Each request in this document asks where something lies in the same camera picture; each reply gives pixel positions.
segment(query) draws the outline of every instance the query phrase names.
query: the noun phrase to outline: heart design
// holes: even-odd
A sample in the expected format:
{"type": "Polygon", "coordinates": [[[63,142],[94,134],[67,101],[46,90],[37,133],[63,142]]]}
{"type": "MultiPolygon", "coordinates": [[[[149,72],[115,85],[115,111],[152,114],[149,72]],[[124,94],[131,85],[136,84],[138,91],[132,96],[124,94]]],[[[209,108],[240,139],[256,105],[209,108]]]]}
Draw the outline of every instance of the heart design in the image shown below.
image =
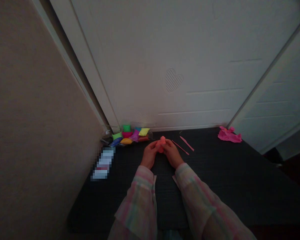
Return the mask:
{"type": "Polygon", "coordinates": [[[172,93],[183,83],[183,76],[180,74],[176,75],[176,71],[173,68],[170,68],[167,70],[165,83],[168,93],[172,93]]]}
{"type": "Polygon", "coordinates": [[[137,120],[138,123],[146,123],[148,120],[148,116],[147,115],[143,115],[140,112],[136,112],[135,113],[135,119],[137,120]]]}

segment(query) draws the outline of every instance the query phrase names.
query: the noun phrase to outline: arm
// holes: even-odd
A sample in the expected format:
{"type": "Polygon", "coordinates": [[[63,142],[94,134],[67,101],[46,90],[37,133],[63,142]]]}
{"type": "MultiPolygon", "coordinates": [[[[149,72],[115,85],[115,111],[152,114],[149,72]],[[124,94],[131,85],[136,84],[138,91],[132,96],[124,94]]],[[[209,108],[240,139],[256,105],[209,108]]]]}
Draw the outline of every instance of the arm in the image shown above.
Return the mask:
{"type": "Polygon", "coordinates": [[[219,197],[184,163],[178,149],[166,139],[165,154],[176,169],[190,230],[195,239],[255,239],[250,230],[219,197]]]}
{"type": "Polygon", "coordinates": [[[157,152],[156,142],[144,150],[142,162],[119,209],[108,239],[156,239],[157,218],[154,199],[156,176],[150,171],[157,152]]]}

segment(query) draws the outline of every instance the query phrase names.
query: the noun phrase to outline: hand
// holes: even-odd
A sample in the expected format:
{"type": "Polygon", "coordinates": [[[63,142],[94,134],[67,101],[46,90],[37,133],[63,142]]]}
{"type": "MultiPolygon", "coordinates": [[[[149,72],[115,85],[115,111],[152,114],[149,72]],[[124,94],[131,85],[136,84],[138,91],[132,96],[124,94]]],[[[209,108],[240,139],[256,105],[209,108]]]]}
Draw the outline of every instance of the hand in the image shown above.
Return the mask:
{"type": "Polygon", "coordinates": [[[162,147],[164,149],[163,153],[167,156],[170,165],[174,169],[177,169],[180,164],[184,163],[176,145],[171,140],[166,139],[166,144],[162,145],[162,147]]]}
{"type": "Polygon", "coordinates": [[[140,166],[145,166],[149,169],[153,167],[154,159],[156,157],[157,151],[160,148],[160,145],[156,147],[157,141],[150,143],[143,151],[143,158],[140,166]]]}

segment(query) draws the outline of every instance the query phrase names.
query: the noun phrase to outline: person's right hand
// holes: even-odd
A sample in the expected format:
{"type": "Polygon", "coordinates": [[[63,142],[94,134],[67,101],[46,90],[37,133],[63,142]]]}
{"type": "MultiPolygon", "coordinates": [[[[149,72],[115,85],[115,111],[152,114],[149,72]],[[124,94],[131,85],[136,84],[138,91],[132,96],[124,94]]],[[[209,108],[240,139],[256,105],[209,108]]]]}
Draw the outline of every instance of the person's right hand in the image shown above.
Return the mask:
{"type": "Polygon", "coordinates": [[[166,144],[161,146],[164,149],[163,153],[167,156],[170,165],[174,169],[177,169],[180,164],[184,163],[176,145],[174,145],[174,143],[171,140],[166,139],[166,144]]]}

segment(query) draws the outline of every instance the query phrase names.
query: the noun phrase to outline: pink sculpting tool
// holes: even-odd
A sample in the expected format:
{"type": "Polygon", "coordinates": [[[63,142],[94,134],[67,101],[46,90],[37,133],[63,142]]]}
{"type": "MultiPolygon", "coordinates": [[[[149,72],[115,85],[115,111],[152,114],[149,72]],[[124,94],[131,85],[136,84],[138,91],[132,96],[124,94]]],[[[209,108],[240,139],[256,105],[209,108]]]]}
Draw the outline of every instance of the pink sculpting tool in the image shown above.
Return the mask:
{"type": "Polygon", "coordinates": [[[194,149],[189,145],[189,143],[183,138],[180,136],[180,138],[188,145],[189,148],[191,148],[191,150],[194,152],[194,149]]]}
{"type": "Polygon", "coordinates": [[[180,147],[175,141],[171,140],[175,145],[177,145],[181,150],[183,150],[187,155],[189,155],[189,153],[187,153],[182,147],[180,147]]]}

